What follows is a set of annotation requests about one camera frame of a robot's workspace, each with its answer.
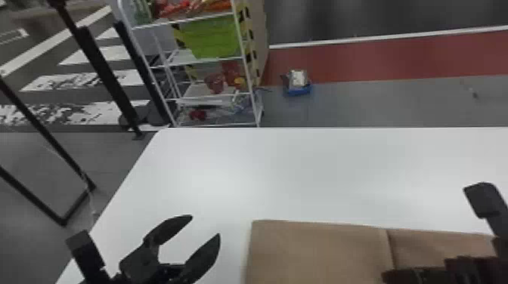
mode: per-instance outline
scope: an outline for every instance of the white painted stripe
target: white painted stripe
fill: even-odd
[[[99,11],[87,16],[86,18],[80,20],[76,23],[77,26],[90,26],[101,18],[105,17],[111,12],[110,6],[106,6]],[[19,68],[25,66],[30,61],[36,59],[37,57],[43,55],[45,52],[50,51],[52,48],[56,47],[60,43],[64,42],[68,38],[70,38],[71,34],[68,29],[64,29],[63,31],[53,35],[51,38],[46,39],[45,41],[39,43],[38,45],[30,48],[28,51],[23,52],[13,60],[5,63],[0,66],[0,75],[8,76],[12,74],[12,72],[18,70]]]
[[[12,29],[12,30],[10,30],[10,31],[8,31],[8,32],[3,32],[3,33],[0,33],[0,38],[1,38],[1,37],[3,37],[3,36],[8,36],[8,35],[10,35],[11,33],[15,33],[15,32],[19,32],[19,30],[18,30],[18,29]]]
[[[468,28],[468,29],[446,29],[435,32],[414,32],[414,33],[403,33],[399,35],[375,35],[375,36],[364,36],[359,38],[349,38],[349,39],[331,39],[324,41],[313,41],[313,42],[297,42],[297,43],[285,43],[280,45],[270,45],[270,49],[283,49],[283,48],[306,48],[311,46],[320,46],[320,45],[344,45],[348,43],[357,43],[357,42],[378,42],[392,39],[410,39],[410,38],[422,38],[429,36],[457,36],[457,35],[466,35],[472,33],[484,33],[484,32],[501,32],[508,30],[508,25],[506,26],[486,26],[486,27],[478,27],[478,28]]]
[[[118,82],[122,86],[143,85],[143,80],[136,69],[115,70]],[[33,82],[26,85],[21,91],[53,91],[71,90],[81,88],[93,88],[99,85],[101,80],[97,73],[72,73],[40,76]]]
[[[10,32],[4,32],[4,33],[2,33],[0,35],[0,40],[2,40],[2,37],[8,37],[9,35],[11,35],[11,34],[13,34],[15,32],[17,32],[19,35],[15,36],[15,37],[12,37],[12,38],[9,38],[7,40],[1,41],[0,45],[6,45],[7,43],[15,42],[18,39],[24,39],[24,38],[26,38],[29,35],[28,32],[26,32],[25,29],[15,29],[15,30],[12,30]]]
[[[104,46],[100,48],[100,50],[107,61],[121,61],[131,59],[127,49],[125,49],[125,46],[123,45]],[[84,63],[88,63],[88,58],[86,58],[85,53],[83,53],[83,51],[80,49],[71,54],[58,65],[76,65]]]
[[[29,35],[25,29],[17,29],[17,31],[20,32],[23,37],[27,37]]]
[[[119,38],[120,36],[118,35],[118,33],[116,32],[116,30],[114,28],[109,28],[109,29],[106,29],[105,32],[101,33],[97,38],[97,40],[101,40],[101,39],[116,39],[116,38]]]
[[[132,106],[146,106],[149,100],[131,100]],[[118,125],[118,118],[122,114],[113,101],[77,105],[71,103],[60,104],[32,104],[28,108],[39,118],[44,117],[44,123],[58,125]],[[23,126],[28,125],[24,115],[13,105],[0,105],[0,125]]]

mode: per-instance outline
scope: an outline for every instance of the crosswalk stripe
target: crosswalk stripe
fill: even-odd
[[[149,100],[131,100],[132,106],[146,106]],[[122,114],[113,101],[89,104],[42,103],[27,105],[46,124],[59,125],[118,125]],[[29,122],[14,105],[0,105],[0,125],[25,126]]]
[[[101,47],[100,50],[107,61],[130,60],[129,53],[127,52],[125,46],[123,45],[104,46]],[[80,49],[71,54],[68,58],[60,62],[58,65],[76,65],[84,63],[88,63],[88,59],[86,58],[83,51]]]
[[[101,39],[116,39],[116,38],[119,38],[119,35],[118,33],[116,32],[116,30],[114,28],[109,28],[109,29],[106,29],[105,32],[101,33],[97,38],[97,40],[101,40]]]
[[[76,23],[77,26],[90,26],[93,23],[97,22],[103,17],[106,17],[111,12],[110,6],[106,6],[99,11],[91,14],[90,16],[80,20]],[[53,35],[51,38],[46,39],[45,41],[39,43],[38,45],[30,48],[28,51],[23,52],[13,60],[3,64],[0,66],[0,75],[8,76],[12,72],[18,70],[19,68],[27,65],[30,61],[36,59],[37,57],[43,55],[45,52],[50,51],[52,48],[56,47],[60,43],[66,41],[70,38],[71,33],[68,29],[64,29],[63,31]]]
[[[143,80],[136,69],[113,71],[122,86],[143,85]],[[91,88],[99,85],[101,80],[97,73],[72,73],[40,76],[26,85],[21,91],[55,91]]]

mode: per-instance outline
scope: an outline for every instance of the shelf rack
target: shelf rack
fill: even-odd
[[[230,0],[231,10],[223,12],[206,12],[197,17],[186,18],[184,15],[173,20],[157,19],[153,23],[138,25],[134,23],[134,17],[125,12],[124,5],[130,4],[132,0],[117,0],[119,11],[122,15],[123,22],[129,31],[129,35],[138,50],[138,53],[144,55],[143,50],[135,37],[134,31],[147,32],[151,34],[151,38],[158,50],[160,62],[150,65],[145,56],[144,63],[147,66],[153,84],[161,98],[169,103],[173,103],[176,107],[166,107],[166,111],[175,127],[234,127],[234,126],[256,126],[259,127],[263,113],[263,104],[260,95],[257,95],[255,89],[256,82],[252,80],[256,74],[252,74],[246,54],[249,52],[249,46],[254,46],[251,37],[242,33],[240,19],[246,20],[245,9],[248,7],[246,0]],[[199,20],[208,20],[217,17],[233,16],[236,25],[237,39],[240,46],[240,52],[230,57],[216,58],[196,58],[192,51],[188,48],[176,48],[175,50],[166,51],[163,49],[154,29],[161,26],[167,26],[168,32],[172,32],[172,27],[176,24],[185,24]],[[238,91],[235,87],[228,87],[220,94],[212,94],[207,85],[200,80],[176,79],[175,70],[178,68],[188,68],[189,66],[206,66],[211,63],[221,63],[225,61],[241,62],[245,73],[247,87],[243,91]],[[166,76],[164,82],[171,85],[170,91],[165,91],[156,80],[154,72],[162,72]],[[207,118],[204,121],[192,120],[189,113],[195,107],[207,107]]]

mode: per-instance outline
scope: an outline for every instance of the green bag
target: green bag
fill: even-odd
[[[239,54],[233,16],[186,23],[181,27],[185,46],[196,58],[232,57]]]

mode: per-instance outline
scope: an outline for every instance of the white cable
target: white cable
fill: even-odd
[[[3,125],[6,127],[6,129],[8,129],[9,131],[11,132],[14,132],[14,133],[21,133],[19,131],[15,131],[13,128],[11,128],[10,126],[8,125]],[[46,145],[42,144],[42,143],[39,143],[39,142],[36,142],[37,145],[41,146],[42,148],[46,149],[49,153],[55,155],[57,158],[59,158],[60,160],[62,160],[63,162],[67,163],[67,161],[62,158],[56,151],[54,151],[53,149],[50,149],[49,147],[47,147]],[[97,220],[98,218],[98,212],[97,212],[97,209],[95,207],[95,202],[94,202],[94,196],[93,194],[91,193],[90,191],[90,188],[88,187],[88,183],[86,182],[87,179],[86,179],[86,173],[84,171],[80,171],[79,172],[79,175],[81,177],[81,180],[82,182],[85,184],[85,191],[86,193],[88,194],[88,206],[90,207],[90,210],[91,210],[91,226],[93,227],[95,225],[95,221]]]

